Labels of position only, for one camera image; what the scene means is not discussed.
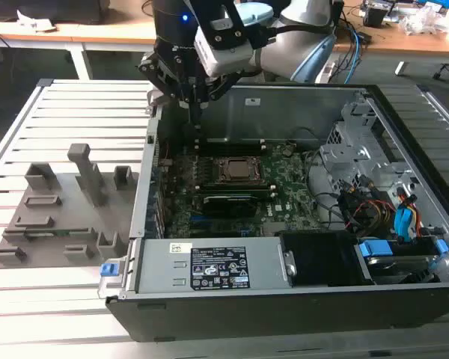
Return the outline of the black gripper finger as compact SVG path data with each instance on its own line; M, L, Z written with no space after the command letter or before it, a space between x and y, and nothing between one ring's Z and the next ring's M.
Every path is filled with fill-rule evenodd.
M218 77L202 76L197 82L197 127L201 127L203 109L210 101L220 99L230 90L243 76L243 71L232 72Z
M145 52L138 70L168 99L188 112L188 120L197 129L197 102L194 86L186 71L182 52L172 52L163 61L156 52Z

